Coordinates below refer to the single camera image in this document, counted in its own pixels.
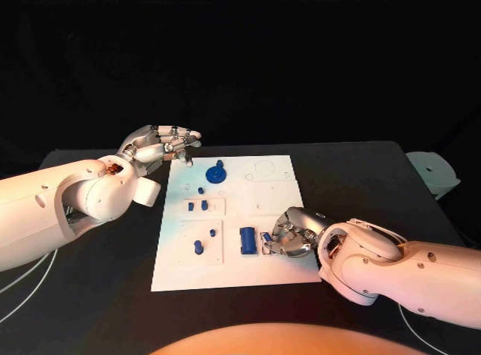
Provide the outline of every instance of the blue object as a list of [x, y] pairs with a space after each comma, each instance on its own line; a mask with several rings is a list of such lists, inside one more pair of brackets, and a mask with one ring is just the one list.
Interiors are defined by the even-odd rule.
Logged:
[[222, 183], [226, 180], [226, 176], [224, 163], [217, 160], [216, 166], [206, 171], [206, 179], [210, 183]]
[[268, 233], [263, 233], [263, 238], [268, 242], [272, 242], [272, 237], [269, 236]]
[[256, 249], [256, 231], [253, 227], [240, 228], [240, 238], [242, 238], [242, 254], [258, 254]]
[[201, 253], [204, 252], [204, 247], [200, 240], [194, 241], [194, 247], [196, 247], [196, 254], [201, 255]]

